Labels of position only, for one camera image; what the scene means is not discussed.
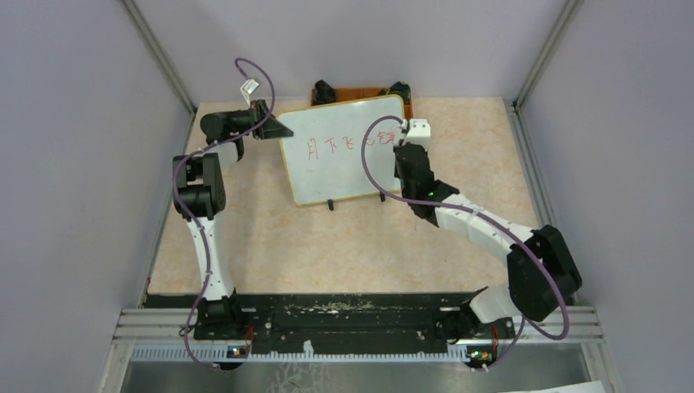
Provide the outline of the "white whiteboard with yellow frame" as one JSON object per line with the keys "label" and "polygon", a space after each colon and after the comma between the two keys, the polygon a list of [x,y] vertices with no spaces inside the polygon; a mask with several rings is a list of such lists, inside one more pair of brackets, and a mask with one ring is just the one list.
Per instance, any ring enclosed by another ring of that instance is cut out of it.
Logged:
{"label": "white whiteboard with yellow frame", "polygon": [[381,96],[286,111],[277,119],[294,135],[280,140],[294,203],[321,204],[378,193],[372,177],[388,191],[399,189],[393,146],[404,116],[402,98]]}

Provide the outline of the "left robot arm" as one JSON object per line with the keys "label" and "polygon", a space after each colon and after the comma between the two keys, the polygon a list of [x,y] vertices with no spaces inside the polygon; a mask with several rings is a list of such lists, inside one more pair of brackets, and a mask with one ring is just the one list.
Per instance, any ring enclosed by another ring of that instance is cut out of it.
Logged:
{"label": "left robot arm", "polygon": [[200,128],[207,145],[173,158],[173,205],[192,235],[201,271],[201,292],[194,310],[196,326],[212,325],[227,339],[240,336],[246,318],[236,301],[236,286],[228,271],[222,229],[227,198],[223,170],[245,155],[243,138],[290,138],[294,132],[273,115],[274,105],[264,99],[236,111],[203,115]]}

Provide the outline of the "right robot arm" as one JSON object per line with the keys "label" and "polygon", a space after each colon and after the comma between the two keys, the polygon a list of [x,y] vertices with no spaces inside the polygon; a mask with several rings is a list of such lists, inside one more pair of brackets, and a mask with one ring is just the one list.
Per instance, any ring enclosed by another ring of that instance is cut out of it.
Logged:
{"label": "right robot arm", "polygon": [[394,148],[401,197],[414,214],[437,228],[464,236],[507,267],[507,282],[478,291],[461,315],[462,330],[482,337],[501,318],[542,322],[566,310],[582,278],[561,232],[552,225],[530,228],[486,210],[455,187],[435,178],[424,147]]}

